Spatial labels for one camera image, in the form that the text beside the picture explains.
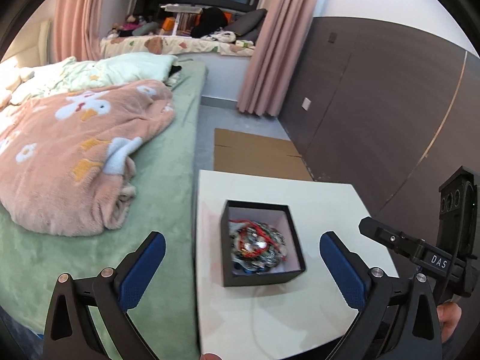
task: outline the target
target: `finger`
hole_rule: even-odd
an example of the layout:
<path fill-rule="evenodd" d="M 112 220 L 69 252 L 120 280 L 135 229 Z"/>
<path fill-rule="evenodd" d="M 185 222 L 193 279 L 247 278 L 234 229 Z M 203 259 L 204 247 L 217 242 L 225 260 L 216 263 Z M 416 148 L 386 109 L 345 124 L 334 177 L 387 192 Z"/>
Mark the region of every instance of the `finger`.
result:
<path fill-rule="evenodd" d="M 437 307 L 438 321 L 443 323 L 442 343 L 452 337 L 462 316 L 462 309 L 453 302 L 444 303 Z"/>
<path fill-rule="evenodd" d="M 202 357 L 200 357 L 200 360 L 222 360 L 222 359 L 217 355 L 214 355 L 212 353 L 207 353 L 202 355 Z"/>

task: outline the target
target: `pink curtain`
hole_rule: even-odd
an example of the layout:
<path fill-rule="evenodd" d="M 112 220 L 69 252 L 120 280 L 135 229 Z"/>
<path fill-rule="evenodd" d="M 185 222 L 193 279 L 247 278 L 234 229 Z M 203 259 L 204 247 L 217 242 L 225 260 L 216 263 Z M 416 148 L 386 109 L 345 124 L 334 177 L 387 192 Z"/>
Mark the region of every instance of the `pink curtain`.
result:
<path fill-rule="evenodd" d="M 271 0 L 238 99 L 241 112 L 280 113 L 316 2 Z"/>
<path fill-rule="evenodd" d="M 102 0 L 57 0 L 53 22 L 56 62 L 69 56 L 78 61 L 101 59 L 99 24 Z"/>

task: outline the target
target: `white bedside table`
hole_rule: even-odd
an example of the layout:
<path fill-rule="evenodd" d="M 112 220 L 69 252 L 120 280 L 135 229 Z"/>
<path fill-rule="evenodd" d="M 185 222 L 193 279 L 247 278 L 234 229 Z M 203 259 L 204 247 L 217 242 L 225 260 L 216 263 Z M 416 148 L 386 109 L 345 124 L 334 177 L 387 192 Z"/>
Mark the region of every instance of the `white bedside table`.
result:
<path fill-rule="evenodd" d="M 282 285 L 224 288 L 219 223 L 226 200 L 289 205 L 306 272 Z M 343 335 L 357 311 L 348 307 L 320 257 L 321 235 L 335 231 L 369 267 L 398 276 L 388 250 L 360 234 L 366 216 L 351 185 L 201 170 L 196 278 L 202 352 L 223 360 L 279 360 Z"/>

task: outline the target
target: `black box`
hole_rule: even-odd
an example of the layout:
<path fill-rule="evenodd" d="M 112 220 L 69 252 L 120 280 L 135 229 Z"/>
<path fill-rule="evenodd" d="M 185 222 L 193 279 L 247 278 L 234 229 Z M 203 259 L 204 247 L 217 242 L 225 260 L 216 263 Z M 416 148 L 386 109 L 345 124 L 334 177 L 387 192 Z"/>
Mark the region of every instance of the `black box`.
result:
<path fill-rule="evenodd" d="M 275 272 L 257 274 L 235 273 L 236 270 L 233 267 L 231 258 L 229 220 L 239 219 L 268 223 L 284 236 L 287 257 L 285 262 L 274 268 Z M 224 287 L 264 286 L 286 283 L 306 270 L 302 249 L 288 206 L 227 200 L 220 221 L 220 234 Z"/>

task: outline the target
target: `metal screw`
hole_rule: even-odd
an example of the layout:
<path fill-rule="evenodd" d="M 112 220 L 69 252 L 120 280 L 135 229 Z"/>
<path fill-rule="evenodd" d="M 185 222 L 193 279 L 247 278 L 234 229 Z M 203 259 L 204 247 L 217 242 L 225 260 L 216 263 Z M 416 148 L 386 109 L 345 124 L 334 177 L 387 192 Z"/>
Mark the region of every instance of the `metal screw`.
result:
<path fill-rule="evenodd" d="M 68 274 L 61 274 L 61 275 L 58 277 L 58 281 L 59 281 L 60 283 L 65 283 L 67 280 L 68 280 Z"/>
<path fill-rule="evenodd" d="M 376 278 L 381 278 L 383 276 L 383 271 L 380 268 L 372 268 L 371 274 Z"/>
<path fill-rule="evenodd" d="M 102 276 L 104 278 L 109 278 L 110 276 L 113 275 L 113 268 L 105 268 L 103 271 L 102 271 Z"/>
<path fill-rule="evenodd" d="M 417 274 L 417 280 L 421 283 L 425 283 L 427 281 L 427 276 L 424 274 Z"/>

